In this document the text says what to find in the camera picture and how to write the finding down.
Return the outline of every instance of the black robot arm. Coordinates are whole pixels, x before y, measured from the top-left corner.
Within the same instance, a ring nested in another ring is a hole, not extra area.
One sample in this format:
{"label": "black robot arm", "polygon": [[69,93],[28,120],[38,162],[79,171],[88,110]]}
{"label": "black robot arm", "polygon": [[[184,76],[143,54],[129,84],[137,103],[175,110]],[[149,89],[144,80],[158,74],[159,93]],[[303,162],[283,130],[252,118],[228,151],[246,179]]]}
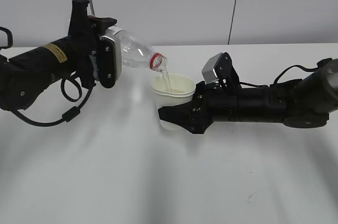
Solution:
{"label": "black robot arm", "polygon": [[[278,83],[290,68],[313,72],[305,79]],[[289,67],[270,86],[239,81],[227,53],[212,57],[204,66],[204,81],[196,85],[192,101],[158,110],[161,120],[203,134],[213,122],[283,123],[295,128],[326,125],[338,109],[338,59],[325,59],[317,68]],[[249,85],[253,88],[242,88]]]}
{"label": "black robot arm", "polygon": [[[106,87],[114,86],[121,73],[121,50],[119,41],[105,36],[107,29],[117,23],[113,18],[97,18],[87,15],[87,0],[73,0],[68,35],[9,60],[0,55],[0,108],[11,111],[25,122],[35,126],[53,126],[69,122],[80,113],[95,86],[95,80]],[[12,46],[11,32],[0,28]],[[74,106],[58,121],[39,123],[21,114],[19,109],[29,108],[38,95],[49,85],[61,80],[61,91],[67,100],[81,98],[81,86],[88,89],[79,106]],[[79,98],[73,99],[64,89],[65,81],[73,83]]]}

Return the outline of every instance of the white wall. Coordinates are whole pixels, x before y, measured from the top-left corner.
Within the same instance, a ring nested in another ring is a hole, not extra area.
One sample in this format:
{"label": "white wall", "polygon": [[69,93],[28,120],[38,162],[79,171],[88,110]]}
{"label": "white wall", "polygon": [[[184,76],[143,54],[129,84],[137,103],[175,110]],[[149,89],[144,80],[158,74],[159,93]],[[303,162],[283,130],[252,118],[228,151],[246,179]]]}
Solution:
{"label": "white wall", "polygon": [[231,44],[338,42],[337,0],[237,0]]}
{"label": "white wall", "polygon": [[152,44],[225,44],[234,0],[93,0],[98,16]]}
{"label": "white wall", "polygon": [[42,45],[67,34],[71,0],[0,0],[0,5],[0,26],[13,32],[15,46]]}
{"label": "white wall", "polygon": [[[98,16],[152,44],[225,44],[234,0],[93,0]],[[15,46],[65,36],[71,0],[0,0]],[[237,0],[231,44],[338,42],[336,0]]]}

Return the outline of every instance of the clear plastic bottle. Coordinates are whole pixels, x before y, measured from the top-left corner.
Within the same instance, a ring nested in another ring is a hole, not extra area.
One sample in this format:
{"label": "clear plastic bottle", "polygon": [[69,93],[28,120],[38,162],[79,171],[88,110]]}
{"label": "clear plastic bottle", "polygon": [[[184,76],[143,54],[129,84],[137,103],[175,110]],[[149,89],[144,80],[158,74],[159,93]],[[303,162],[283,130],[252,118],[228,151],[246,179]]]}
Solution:
{"label": "clear plastic bottle", "polygon": [[114,35],[121,42],[122,63],[128,67],[150,68],[154,71],[165,70],[167,58],[155,52],[153,47],[134,33],[112,26],[106,35]]}

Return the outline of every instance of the white table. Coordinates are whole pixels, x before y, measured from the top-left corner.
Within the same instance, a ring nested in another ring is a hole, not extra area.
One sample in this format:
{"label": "white table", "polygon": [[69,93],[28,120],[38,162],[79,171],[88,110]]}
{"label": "white table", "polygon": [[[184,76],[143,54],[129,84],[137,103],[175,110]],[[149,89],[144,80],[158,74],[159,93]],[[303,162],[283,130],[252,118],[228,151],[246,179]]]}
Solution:
{"label": "white table", "polygon": [[[338,57],[338,44],[156,49],[170,72],[195,82],[224,51],[242,81],[258,84],[289,65]],[[155,76],[123,67],[113,89],[96,86],[81,115],[54,128],[2,111],[0,223],[338,223],[338,112],[319,129],[214,123],[204,135],[169,132],[153,104]],[[71,106],[56,83],[25,113],[53,121]]]}

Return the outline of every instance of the white cup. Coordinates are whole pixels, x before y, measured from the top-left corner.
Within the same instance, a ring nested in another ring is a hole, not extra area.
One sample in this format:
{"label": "white cup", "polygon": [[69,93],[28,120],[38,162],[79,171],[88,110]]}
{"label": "white cup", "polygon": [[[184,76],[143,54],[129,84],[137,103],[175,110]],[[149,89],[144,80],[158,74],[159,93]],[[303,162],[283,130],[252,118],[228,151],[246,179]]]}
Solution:
{"label": "white cup", "polygon": [[[192,97],[196,90],[195,83],[188,77],[180,74],[169,74],[170,85],[173,90],[179,92],[168,92],[167,84],[162,75],[155,78],[151,84],[151,88],[154,93],[156,109],[160,109],[163,106],[175,106],[184,104],[192,100]],[[163,128],[167,130],[178,130],[181,126],[169,123],[167,121],[160,120]]]}

